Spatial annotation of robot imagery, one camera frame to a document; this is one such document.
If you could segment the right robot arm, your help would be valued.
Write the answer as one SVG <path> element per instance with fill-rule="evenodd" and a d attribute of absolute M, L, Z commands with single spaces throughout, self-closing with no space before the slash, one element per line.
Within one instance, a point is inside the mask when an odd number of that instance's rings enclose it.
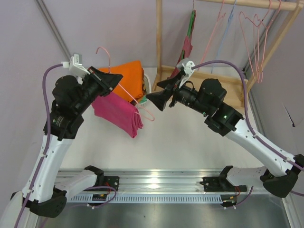
<path fill-rule="evenodd" d="M 179 80 L 168 79 L 160 82 L 164 89 L 150 93 L 146 97 L 159 110 L 181 103 L 204 115 L 205 124 L 213 132 L 234 141 L 257 158 L 259 168 L 238 168 L 226 166 L 219 175 L 219 185 L 258 186 L 271 194 L 285 198 L 295 186 L 298 175 L 304 166 L 303 155 L 282 152 L 283 157 L 274 153 L 279 147 L 259 133 L 252 133 L 246 118 L 233 107 L 224 103 L 226 90 L 217 79 L 205 79 L 199 91 L 188 86 L 180 86 Z"/>

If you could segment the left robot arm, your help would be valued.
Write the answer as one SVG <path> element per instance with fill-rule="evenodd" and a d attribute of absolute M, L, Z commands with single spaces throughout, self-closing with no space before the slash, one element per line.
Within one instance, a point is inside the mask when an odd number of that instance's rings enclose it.
<path fill-rule="evenodd" d="M 65 184 L 55 184 L 63 158 L 83 123 L 82 114 L 100 96 L 108 96 L 122 80 L 121 74 L 104 73 L 89 67 L 79 83 L 75 76 L 59 78 L 52 91 L 52 105 L 45 101 L 47 121 L 43 144 L 26 186 L 12 194 L 1 222 L 17 226 L 28 208 L 38 216 L 55 218 L 64 209 L 67 200 L 78 193 L 102 184 L 103 171 L 88 166 Z"/>

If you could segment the pink trousers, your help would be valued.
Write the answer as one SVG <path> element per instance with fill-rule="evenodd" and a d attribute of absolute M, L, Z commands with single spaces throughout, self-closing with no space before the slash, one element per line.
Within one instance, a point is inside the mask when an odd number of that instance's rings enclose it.
<path fill-rule="evenodd" d="M 137 131 L 143 128 L 138 109 L 115 93 L 97 97 L 92 103 L 92 107 L 95 116 L 104 118 L 116 125 L 131 138 L 135 138 Z"/>

